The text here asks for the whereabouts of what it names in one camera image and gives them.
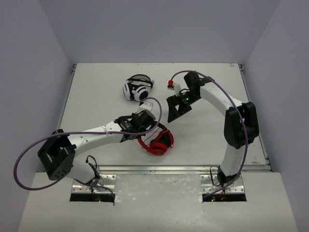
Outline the red black headphones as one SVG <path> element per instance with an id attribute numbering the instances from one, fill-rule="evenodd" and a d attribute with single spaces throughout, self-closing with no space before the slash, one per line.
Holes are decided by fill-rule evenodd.
<path id="1" fill-rule="evenodd" d="M 173 148 L 174 137 L 170 130 L 163 124 L 159 123 L 158 127 L 161 129 L 161 132 L 157 137 L 150 141 L 149 145 L 147 145 L 141 138 L 138 138 L 138 142 L 148 153 L 155 156 L 162 156 L 169 148 Z"/>

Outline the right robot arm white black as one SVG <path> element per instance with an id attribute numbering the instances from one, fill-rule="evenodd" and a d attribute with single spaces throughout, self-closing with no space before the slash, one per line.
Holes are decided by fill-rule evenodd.
<path id="1" fill-rule="evenodd" d="M 167 88 L 174 95 L 167 98 L 168 122 L 191 111 L 191 105 L 200 99 L 212 104 L 224 117 L 224 138 L 227 142 L 225 156 L 218 167 L 217 179 L 221 186 L 240 175 L 249 145 L 259 136 L 256 107 L 252 102 L 242 102 L 232 97 L 213 78 L 197 71 L 183 71 L 187 86 L 170 79 Z"/>

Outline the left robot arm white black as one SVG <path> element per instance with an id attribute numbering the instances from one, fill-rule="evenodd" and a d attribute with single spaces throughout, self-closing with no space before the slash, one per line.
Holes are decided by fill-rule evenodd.
<path id="1" fill-rule="evenodd" d="M 100 176 L 95 165 L 82 163 L 77 156 L 103 145 L 137 139 L 155 124 L 155 116 L 142 110 L 81 134 L 57 130 L 40 148 L 38 157 L 51 181 L 69 177 L 85 184 L 97 183 Z"/>

